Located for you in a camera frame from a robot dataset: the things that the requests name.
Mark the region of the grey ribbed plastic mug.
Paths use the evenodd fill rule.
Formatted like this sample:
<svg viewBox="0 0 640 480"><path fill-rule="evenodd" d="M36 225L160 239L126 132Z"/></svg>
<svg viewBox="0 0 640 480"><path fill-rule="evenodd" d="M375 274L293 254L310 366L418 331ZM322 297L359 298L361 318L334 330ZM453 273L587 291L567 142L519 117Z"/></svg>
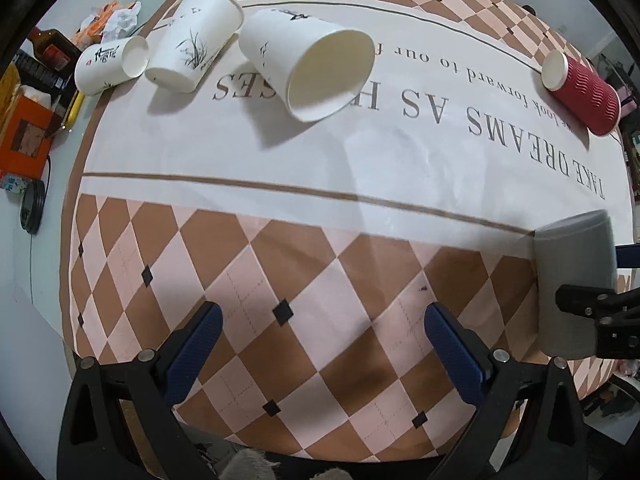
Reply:
<svg viewBox="0 0 640 480"><path fill-rule="evenodd" d="M559 309L556 291L563 285L616 285L611 219L594 210L536 229L534 254L538 278L538 346L547 356L581 360L596 353L596 329L589 318Z"/></svg>

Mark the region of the small white cup red seal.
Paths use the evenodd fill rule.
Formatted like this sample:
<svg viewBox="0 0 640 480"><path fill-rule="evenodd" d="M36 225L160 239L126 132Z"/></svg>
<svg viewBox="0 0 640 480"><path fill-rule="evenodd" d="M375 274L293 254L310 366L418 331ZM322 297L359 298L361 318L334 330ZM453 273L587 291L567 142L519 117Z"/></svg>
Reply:
<svg viewBox="0 0 640 480"><path fill-rule="evenodd" d="M93 44L78 58L74 73L76 88L85 96L95 96L140 77L148 63L149 45L143 37Z"/></svg>

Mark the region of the white cup with bamboo print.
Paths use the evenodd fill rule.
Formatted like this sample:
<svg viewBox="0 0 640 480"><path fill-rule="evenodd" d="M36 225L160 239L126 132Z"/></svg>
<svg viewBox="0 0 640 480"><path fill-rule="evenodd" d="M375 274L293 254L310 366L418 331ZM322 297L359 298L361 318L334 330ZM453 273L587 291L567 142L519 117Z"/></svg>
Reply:
<svg viewBox="0 0 640 480"><path fill-rule="evenodd" d="M165 90L193 92L243 22L236 0L180 0L145 77Z"/></svg>

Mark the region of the black round lid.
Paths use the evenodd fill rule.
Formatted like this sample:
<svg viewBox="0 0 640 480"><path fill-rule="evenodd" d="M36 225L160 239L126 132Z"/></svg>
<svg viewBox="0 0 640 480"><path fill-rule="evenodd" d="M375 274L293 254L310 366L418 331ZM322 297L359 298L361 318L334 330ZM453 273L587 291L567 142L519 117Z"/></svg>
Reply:
<svg viewBox="0 0 640 480"><path fill-rule="evenodd" d="M32 180L23 194L20 221L21 227L30 235L35 235L40 227L44 201L46 200L46 186L41 180Z"/></svg>

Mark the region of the yellow pen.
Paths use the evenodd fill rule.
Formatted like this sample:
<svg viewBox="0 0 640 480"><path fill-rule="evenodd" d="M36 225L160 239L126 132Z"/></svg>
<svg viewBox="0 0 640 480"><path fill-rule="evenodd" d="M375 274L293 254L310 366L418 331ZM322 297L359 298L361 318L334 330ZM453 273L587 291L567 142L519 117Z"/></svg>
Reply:
<svg viewBox="0 0 640 480"><path fill-rule="evenodd" d="M75 122L79 115L79 111L81 109L82 103L84 102L84 99L85 99L85 95L83 93L81 93L80 91L75 92L72 102L70 102L70 106L66 110L66 114L61 124L61 128L63 130L72 128L73 125L75 125Z"/></svg>

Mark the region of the orange cardboard box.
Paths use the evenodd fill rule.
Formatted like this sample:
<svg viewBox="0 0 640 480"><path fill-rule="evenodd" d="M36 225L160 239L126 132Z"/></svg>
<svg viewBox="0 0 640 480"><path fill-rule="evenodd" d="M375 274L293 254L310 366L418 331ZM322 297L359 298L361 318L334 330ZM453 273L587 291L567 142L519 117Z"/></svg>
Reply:
<svg viewBox="0 0 640 480"><path fill-rule="evenodd" d="M39 179L53 135L62 118L22 94L12 106L1 133L0 170L25 179Z"/></svg>

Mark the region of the red ribbed paper cup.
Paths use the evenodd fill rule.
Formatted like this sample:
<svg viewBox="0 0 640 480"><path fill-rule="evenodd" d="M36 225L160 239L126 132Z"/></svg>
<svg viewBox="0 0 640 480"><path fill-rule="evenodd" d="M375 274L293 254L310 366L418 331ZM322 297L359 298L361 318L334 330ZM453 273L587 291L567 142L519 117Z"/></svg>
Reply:
<svg viewBox="0 0 640 480"><path fill-rule="evenodd" d="M615 89L565 53L554 50L546 56L541 80L595 136L607 136L620 122L620 97Z"/></svg>

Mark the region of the crumpled white orange wrapper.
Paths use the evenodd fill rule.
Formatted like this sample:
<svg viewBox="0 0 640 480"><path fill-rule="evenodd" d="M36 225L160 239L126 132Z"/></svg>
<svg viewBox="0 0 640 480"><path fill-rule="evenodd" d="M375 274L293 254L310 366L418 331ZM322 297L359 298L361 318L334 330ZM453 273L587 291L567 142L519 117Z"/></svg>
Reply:
<svg viewBox="0 0 640 480"><path fill-rule="evenodd" d="M72 43L80 50L85 50L93 44L128 37L138 26L141 7L140 1L120 4L114 0L100 8L93 8L80 23Z"/></svg>

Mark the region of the checkered pink brown tablecloth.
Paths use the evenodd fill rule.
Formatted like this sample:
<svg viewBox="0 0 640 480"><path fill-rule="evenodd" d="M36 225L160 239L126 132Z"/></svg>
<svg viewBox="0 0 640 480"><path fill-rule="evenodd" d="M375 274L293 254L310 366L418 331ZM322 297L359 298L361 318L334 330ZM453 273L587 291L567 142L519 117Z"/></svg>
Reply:
<svg viewBox="0 0 640 480"><path fill-rule="evenodd" d="M302 124L236 44L198 90L104 93L62 215L65 341L124 362L204 301L221 340L178 417L325 460L446 452L472 415L423 330L438 300L538 359L533 232L605 209L634 237L623 150L542 88L577 50L509 0L238 0L364 30L373 72Z"/></svg>

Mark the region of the large white paper cup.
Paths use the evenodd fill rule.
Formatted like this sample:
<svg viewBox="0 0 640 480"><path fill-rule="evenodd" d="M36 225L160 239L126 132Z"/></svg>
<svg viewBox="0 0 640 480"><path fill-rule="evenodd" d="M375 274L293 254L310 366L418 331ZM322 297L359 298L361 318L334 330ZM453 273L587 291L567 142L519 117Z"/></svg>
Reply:
<svg viewBox="0 0 640 480"><path fill-rule="evenodd" d="M283 8L247 18L239 47L299 122L318 122L352 102L375 61L375 43L362 30Z"/></svg>

